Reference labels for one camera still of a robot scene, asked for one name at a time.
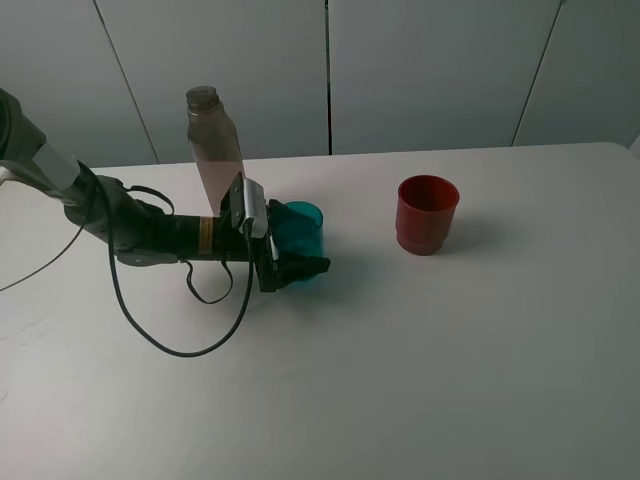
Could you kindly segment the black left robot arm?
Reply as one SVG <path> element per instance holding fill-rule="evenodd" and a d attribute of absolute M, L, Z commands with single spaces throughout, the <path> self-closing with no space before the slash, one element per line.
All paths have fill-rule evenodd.
<path fill-rule="evenodd" d="M 60 201 L 71 223 L 112 243 L 116 259 L 126 265 L 250 262 L 263 292 L 310 279 L 330 267 L 322 255 L 295 253 L 277 241 L 276 228 L 300 214 L 265 200 L 261 185 L 243 174 L 234 178 L 216 217 L 164 212 L 132 197 L 140 186 L 125 187 L 56 152 L 8 92 L 1 94 L 1 165 L 11 180 Z"/>

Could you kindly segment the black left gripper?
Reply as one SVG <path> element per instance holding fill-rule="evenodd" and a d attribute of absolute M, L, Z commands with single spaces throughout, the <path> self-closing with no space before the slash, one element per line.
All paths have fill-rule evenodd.
<path fill-rule="evenodd" d="M 243 173 L 236 175 L 221 202 L 219 225 L 216 227 L 216 253 L 228 261 L 252 262 L 260 291 L 264 293 L 277 291 L 274 281 L 276 288 L 284 288 L 326 273 L 331 265 L 328 258 L 282 254 L 277 260 L 278 252 L 272 234 L 308 235 L 313 232 L 313 221 L 310 217 L 278 200 L 271 199 L 267 204 L 268 232 L 264 238 L 251 238 L 241 232 L 244 178 L 247 177 Z"/>

